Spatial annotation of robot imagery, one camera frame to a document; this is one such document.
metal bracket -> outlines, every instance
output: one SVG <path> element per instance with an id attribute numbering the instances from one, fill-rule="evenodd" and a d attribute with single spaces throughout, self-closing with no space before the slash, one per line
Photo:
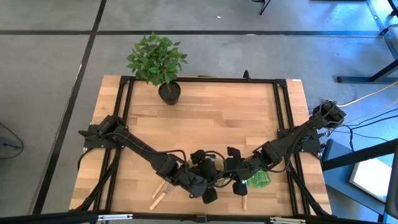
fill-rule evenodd
<path id="1" fill-rule="evenodd" d="M 277 137 L 281 139 L 287 135 L 289 129 L 278 129 Z M 317 131 L 314 131 L 308 138 L 304 141 L 302 149 L 300 152 L 315 152 L 318 153 L 321 151 L 321 144 L 319 142 L 319 134 Z"/>
<path id="2" fill-rule="evenodd" d="M 249 71 L 245 70 L 243 73 L 243 78 L 245 78 L 247 81 L 250 81 L 250 75 L 249 75 Z"/>
<path id="3" fill-rule="evenodd" d="M 106 148 L 106 149 L 119 149 L 122 148 L 123 145 L 118 144 L 113 141 L 107 141 L 105 139 L 99 138 L 97 136 L 97 130 L 98 130 L 99 125 L 97 124 L 91 124 L 88 126 L 87 131 L 79 131 L 79 134 L 84 136 L 85 143 L 84 147 L 86 148 Z"/>
<path id="4" fill-rule="evenodd" d="M 384 34 L 386 34 L 388 32 L 388 28 L 385 28 L 385 29 L 383 29 L 381 32 L 380 32 L 380 35 L 381 36 L 384 36 Z"/>
<path id="5" fill-rule="evenodd" d="M 126 83 L 128 83 L 131 79 L 131 76 L 127 76 L 127 75 L 122 75 L 122 77 L 120 77 L 120 84 L 124 85 Z"/>
<path id="6" fill-rule="evenodd" d="M 295 218 L 281 218 L 271 217 L 271 223 L 283 223 L 283 224 L 305 224 L 305 220 L 299 220 Z"/>
<path id="7" fill-rule="evenodd" d="M 132 214 L 98 215 L 98 221 L 132 219 Z"/>
<path id="8" fill-rule="evenodd" d="M 287 88 L 286 79 L 275 79 L 275 82 L 279 84 L 282 88 Z"/>
<path id="9" fill-rule="evenodd" d="M 197 223 L 206 223 L 208 221 L 206 215 L 197 215 Z"/>

potted plant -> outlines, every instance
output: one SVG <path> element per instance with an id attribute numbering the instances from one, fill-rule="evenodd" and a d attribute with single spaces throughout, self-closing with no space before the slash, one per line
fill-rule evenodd
<path id="1" fill-rule="evenodd" d="M 180 42 L 173 43 L 168 37 L 159 37 L 152 33 L 148 38 L 144 38 L 134 44 L 132 54 L 127 56 L 129 61 L 128 68 L 136 77 L 145 80 L 148 84 L 159 87 L 159 96 L 168 105 L 178 102 L 181 88 L 173 80 L 177 79 L 178 70 L 182 71 L 182 64 L 187 63 L 178 45 Z"/>

desk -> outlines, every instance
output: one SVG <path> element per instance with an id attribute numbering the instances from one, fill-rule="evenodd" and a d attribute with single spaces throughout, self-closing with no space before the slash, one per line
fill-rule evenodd
<path id="1" fill-rule="evenodd" d="M 120 76 L 104 76 L 93 115 L 94 124 L 99 124 L 106 115 L 112 114 L 119 81 Z M 215 150 L 228 156 L 226 147 L 232 146 L 240 149 L 243 157 L 247 157 L 259 145 L 277 137 L 278 118 L 272 85 L 219 82 L 179 84 L 182 89 L 180 100 L 176 105 L 168 106 L 158 96 L 157 87 L 142 81 L 134 82 L 127 125 L 130 132 L 154 149 L 183 149 L 188 155 L 198 149 Z M 294 123 L 302 124 L 308 119 L 302 83 L 300 80 L 287 80 L 287 86 Z M 124 105 L 125 99 L 124 91 L 121 105 Z M 70 203 L 71 209 L 79 206 L 93 190 L 100 175 L 103 156 L 104 149 L 94 149 L 83 158 Z M 311 154 L 301 153 L 301 156 L 308 189 L 323 209 L 331 212 L 319 160 Z M 275 169 L 283 167 L 284 163 L 281 163 Z M 267 187 L 248 188 L 246 211 L 242 210 L 242 196 L 233 193 L 232 185 L 217 189 L 218 200 L 208 205 L 201 198 L 190 199 L 188 192 L 174 187 L 151 211 L 149 207 L 154 201 L 151 195 L 160 184 L 161 178 L 155 175 L 147 161 L 125 148 L 121 153 L 111 211 L 292 215 L 286 174 L 270 173 L 270 177 L 271 184 Z M 100 208 L 104 208 L 106 191 L 103 192 Z M 298 209 L 302 212 L 300 191 L 297 187 L 295 192 Z"/>

green object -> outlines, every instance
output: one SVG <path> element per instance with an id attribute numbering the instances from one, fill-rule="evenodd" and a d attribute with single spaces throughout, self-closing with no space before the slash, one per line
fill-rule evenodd
<path id="1" fill-rule="evenodd" d="M 180 42 L 173 43 L 168 37 L 159 37 L 152 33 L 134 44 L 132 54 L 127 56 L 128 68 L 136 77 L 151 82 L 155 86 L 169 84 L 177 78 L 178 69 L 186 64 L 187 55 L 178 49 Z"/>
<path id="2" fill-rule="evenodd" d="M 269 185 L 271 183 L 271 178 L 268 172 L 260 170 L 256 172 L 252 177 L 247 180 L 248 187 L 261 188 Z"/>

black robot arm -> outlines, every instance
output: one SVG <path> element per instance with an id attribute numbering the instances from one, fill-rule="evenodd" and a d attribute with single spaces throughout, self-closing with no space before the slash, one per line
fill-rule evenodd
<path id="1" fill-rule="evenodd" d="M 86 141 L 100 139 L 127 146 L 150 162 L 156 174 L 172 185 L 179 185 L 190 193 L 190 197 L 201 197 L 203 202 L 210 203 L 217 199 L 214 187 L 220 187 L 220 179 L 231 179 L 235 183 L 233 191 L 238 195 L 246 195 L 246 185 L 242 181 L 252 177 L 259 170 L 271 171 L 281 162 L 285 155 L 289 157 L 300 150 L 306 137 L 320 128 L 334 128 L 343 122 L 345 113 L 335 102 L 327 101 L 313 111 L 313 116 L 300 126 L 291 129 L 283 138 L 268 141 L 253 151 L 253 156 L 242 158 L 238 149 L 228 147 L 229 157 L 214 151 L 198 150 L 191 154 L 194 167 L 189 167 L 187 159 L 174 154 L 158 152 L 131 134 L 121 118 L 108 115 L 93 131 L 80 131 Z M 223 158 L 224 169 L 218 170 L 211 157 L 218 154 Z"/>

